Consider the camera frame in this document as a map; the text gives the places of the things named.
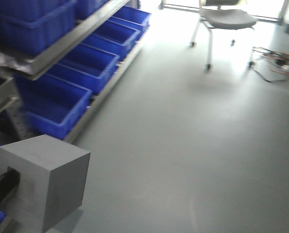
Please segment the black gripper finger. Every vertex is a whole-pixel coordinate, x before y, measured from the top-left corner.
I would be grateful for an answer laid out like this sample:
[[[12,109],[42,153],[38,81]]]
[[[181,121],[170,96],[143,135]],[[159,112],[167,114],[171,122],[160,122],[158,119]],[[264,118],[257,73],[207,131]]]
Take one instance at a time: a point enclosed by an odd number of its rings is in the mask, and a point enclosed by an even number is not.
[[[19,185],[19,182],[20,174],[14,169],[0,175],[0,204]]]

